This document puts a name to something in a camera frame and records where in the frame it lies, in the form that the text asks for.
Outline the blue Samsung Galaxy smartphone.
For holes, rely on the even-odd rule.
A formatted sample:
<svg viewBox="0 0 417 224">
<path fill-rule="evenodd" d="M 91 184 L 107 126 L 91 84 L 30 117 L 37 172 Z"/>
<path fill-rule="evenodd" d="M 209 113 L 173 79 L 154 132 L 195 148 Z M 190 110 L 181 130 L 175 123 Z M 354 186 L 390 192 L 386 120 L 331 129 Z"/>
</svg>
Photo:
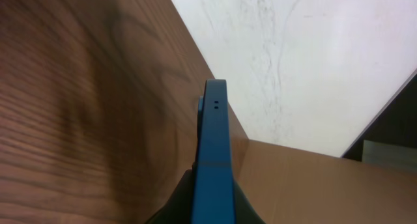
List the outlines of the blue Samsung Galaxy smartphone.
<svg viewBox="0 0 417 224">
<path fill-rule="evenodd" d="M 227 82 L 208 79 L 197 114 L 197 155 L 191 222 L 236 222 Z"/>
</svg>

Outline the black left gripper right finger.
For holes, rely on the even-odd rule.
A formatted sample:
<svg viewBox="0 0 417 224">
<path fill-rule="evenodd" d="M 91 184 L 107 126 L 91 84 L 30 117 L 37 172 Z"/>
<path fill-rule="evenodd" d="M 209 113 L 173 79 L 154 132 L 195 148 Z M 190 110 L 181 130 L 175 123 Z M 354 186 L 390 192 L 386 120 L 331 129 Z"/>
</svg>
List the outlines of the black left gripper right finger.
<svg viewBox="0 0 417 224">
<path fill-rule="evenodd" d="M 244 192 L 234 181 L 236 224 L 265 224 L 247 200 Z"/>
</svg>

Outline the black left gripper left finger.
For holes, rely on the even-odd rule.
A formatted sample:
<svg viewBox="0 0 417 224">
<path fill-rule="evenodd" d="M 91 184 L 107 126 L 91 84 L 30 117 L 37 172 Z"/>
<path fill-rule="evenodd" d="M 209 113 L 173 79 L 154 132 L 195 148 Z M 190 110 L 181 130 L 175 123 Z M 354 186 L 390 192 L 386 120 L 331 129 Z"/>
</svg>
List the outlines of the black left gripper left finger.
<svg viewBox="0 0 417 224">
<path fill-rule="evenodd" d="M 195 175 L 188 169 L 167 202 L 152 215 L 146 224 L 190 224 L 194 196 Z"/>
</svg>

